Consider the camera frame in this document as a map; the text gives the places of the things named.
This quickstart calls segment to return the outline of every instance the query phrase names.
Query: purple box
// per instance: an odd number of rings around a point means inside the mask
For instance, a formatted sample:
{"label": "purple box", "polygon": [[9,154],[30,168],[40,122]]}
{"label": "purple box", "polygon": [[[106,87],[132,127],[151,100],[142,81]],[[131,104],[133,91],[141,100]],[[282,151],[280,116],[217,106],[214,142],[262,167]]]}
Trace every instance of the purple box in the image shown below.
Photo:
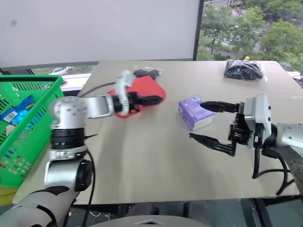
{"label": "purple box", "polygon": [[198,96],[179,102],[179,114],[192,131],[210,124],[214,118],[214,112],[200,107],[200,103]]}

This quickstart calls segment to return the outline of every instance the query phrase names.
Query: yellow object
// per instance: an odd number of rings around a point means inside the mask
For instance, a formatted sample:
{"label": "yellow object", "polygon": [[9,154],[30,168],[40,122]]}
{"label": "yellow object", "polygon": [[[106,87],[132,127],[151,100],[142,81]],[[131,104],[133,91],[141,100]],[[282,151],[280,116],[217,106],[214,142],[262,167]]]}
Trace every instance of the yellow object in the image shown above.
{"label": "yellow object", "polygon": [[10,205],[13,202],[17,188],[0,189],[0,206]]}

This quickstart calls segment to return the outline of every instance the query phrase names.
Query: beige tabletop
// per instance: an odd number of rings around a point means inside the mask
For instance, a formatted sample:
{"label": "beige tabletop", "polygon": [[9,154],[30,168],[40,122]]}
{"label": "beige tabletop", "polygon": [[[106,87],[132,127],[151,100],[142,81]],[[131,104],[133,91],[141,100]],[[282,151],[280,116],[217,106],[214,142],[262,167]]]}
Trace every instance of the beige tabletop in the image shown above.
{"label": "beige tabletop", "polygon": [[[282,173],[253,180],[253,150],[238,145],[236,156],[214,151],[189,138],[178,114],[180,100],[199,96],[203,100],[240,102],[266,93],[272,106],[272,122],[302,122],[303,89],[274,61],[260,62],[265,78],[247,82],[222,77],[223,61],[102,61],[82,92],[112,82],[124,69],[147,66],[163,69],[157,82],[166,91],[163,103],[128,118],[116,116],[87,119],[86,141],[96,165],[96,188],[92,203],[210,200],[274,196]],[[91,94],[105,94],[110,87]],[[195,133],[228,142],[229,125],[235,115],[217,113],[213,122]],[[36,162],[17,192],[14,202],[43,188],[46,156]],[[261,156],[260,170],[281,168],[275,159]],[[87,204],[89,187],[77,204]],[[283,195],[298,194],[295,184]]]}

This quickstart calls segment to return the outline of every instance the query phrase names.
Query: clear plastic bag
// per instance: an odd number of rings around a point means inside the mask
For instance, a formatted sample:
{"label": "clear plastic bag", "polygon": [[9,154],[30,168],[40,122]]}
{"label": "clear plastic bag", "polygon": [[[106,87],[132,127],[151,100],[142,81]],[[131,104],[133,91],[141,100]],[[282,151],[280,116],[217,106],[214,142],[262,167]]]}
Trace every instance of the clear plastic bag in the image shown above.
{"label": "clear plastic bag", "polygon": [[227,60],[223,76],[254,81],[262,79],[264,72],[261,66],[255,61]]}
{"label": "clear plastic bag", "polygon": [[156,69],[156,68],[150,68],[150,67],[145,67],[145,66],[134,66],[134,75],[139,78],[139,77],[144,77],[144,76],[150,76],[154,80],[162,75],[164,72],[164,69]]}

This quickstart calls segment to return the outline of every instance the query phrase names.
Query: blue package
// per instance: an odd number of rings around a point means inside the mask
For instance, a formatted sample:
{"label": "blue package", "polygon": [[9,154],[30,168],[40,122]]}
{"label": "blue package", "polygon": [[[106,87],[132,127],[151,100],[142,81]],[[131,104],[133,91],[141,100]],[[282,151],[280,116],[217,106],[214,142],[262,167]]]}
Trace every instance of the blue package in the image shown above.
{"label": "blue package", "polygon": [[23,99],[23,101],[19,105],[1,114],[0,119],[16,126],[27,115],[27,113],[33,107],[34,104],[34,97],[33,95],[30,95]]}

